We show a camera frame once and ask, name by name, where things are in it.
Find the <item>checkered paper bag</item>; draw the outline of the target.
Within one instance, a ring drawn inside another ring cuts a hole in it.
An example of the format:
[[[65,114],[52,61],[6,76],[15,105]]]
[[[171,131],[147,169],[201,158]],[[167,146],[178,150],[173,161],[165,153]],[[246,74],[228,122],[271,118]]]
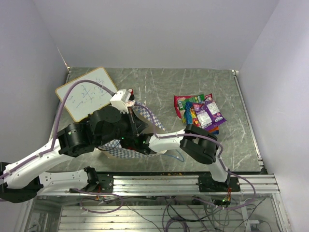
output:
[[[145,122],[148,126],[143,130],[145,133],[152,133],[153,131],[158,132],[160,134],[167,133],[167,130],[163,126],[163,124],[159,121],[159,119],[152,113],[150,109],[148,109],[141,102],[136,101],[135,105],[132,107],[134,114],[138,117],[138,119]],[[119,159],[143,159],[150,158],[156,156],[169,156],[179,160],[180,162],[184,162],[185,159],[181,152],[176,148],[176,154],[169,154],[167,150],[162,150],[159,152],[151,152],[149,155],[142,154],[140,152],[129,150],[127,148],[123,148],[120,145],[120,140],[112,140],[107,144],[99,146],[97,150],[104,152],[109,158],[119,158]]]

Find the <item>purple snack packet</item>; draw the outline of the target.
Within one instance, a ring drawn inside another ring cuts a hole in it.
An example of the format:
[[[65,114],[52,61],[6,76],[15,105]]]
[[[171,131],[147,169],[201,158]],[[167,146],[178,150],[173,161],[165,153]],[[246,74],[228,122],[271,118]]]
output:
[[[197,119],[202,129],[210,132],[226,122],[216,102],[208,97],[201,103],[193,103]]]

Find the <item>green snack bag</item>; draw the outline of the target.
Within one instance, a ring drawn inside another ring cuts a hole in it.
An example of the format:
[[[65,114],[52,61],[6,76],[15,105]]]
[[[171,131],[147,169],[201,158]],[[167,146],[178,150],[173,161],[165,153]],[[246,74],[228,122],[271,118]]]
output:
[[[187,102],[201,103],[205,99],[203,94],[200,95],[190,95],[190,96],[180,96],[177,99],[178,107],[180,110],[183,110]]]

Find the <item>blue Slendy snack bag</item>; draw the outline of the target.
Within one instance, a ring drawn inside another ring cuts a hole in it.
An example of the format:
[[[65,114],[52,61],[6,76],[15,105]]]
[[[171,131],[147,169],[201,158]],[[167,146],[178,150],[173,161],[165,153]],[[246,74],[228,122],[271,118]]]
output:
[[[186,102],[185,104],[185,112],[184,112],[184,119],[187,125],[193,124],[197,127],[200,127],[200,122],[197,118],[196,110],[199,109],[201,106],[200,103],[194,102]]]

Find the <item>red snack bag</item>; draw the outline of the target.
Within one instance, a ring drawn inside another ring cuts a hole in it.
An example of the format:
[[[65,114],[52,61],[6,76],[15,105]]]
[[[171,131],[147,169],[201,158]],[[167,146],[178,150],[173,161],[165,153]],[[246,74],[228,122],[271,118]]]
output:
[[[174,108],[176,111],[177,117],[182,121],[185,122],[184,119],[184,112],[185,112],[185,105],[187,102],[193,102],[193,103],[201,103],[207,98],[212,98],[212,94],[199,94],[199,95],[184,95],[184,96],[173,96],[174,101]]]

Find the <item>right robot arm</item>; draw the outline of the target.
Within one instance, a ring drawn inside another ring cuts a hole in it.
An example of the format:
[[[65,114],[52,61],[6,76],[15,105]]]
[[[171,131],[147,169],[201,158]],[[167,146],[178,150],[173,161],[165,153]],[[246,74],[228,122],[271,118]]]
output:
[[[223,146],[215,135],[193,124],[172,133],[123,136],[121,147],[146,155],[181,149],[195,161],[208,167],[216,190],[224,191],[230,185],[229,169],[221,159]]]

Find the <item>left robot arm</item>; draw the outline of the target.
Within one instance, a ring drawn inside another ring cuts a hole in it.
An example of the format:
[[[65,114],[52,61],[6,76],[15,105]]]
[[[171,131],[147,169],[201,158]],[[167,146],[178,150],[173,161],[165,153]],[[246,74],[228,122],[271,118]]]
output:
[[[1,201],[21,203],[37,196],[39,191],[56,186],[58,181],[47,171],[79,155],[94,151],[112,140],[121,145],[137,139],[148,124],[137,117],[130,108],[121,113],[112,106],[96,110],[77,123],[71,123],[46,145],[14,162],[0,164]]]

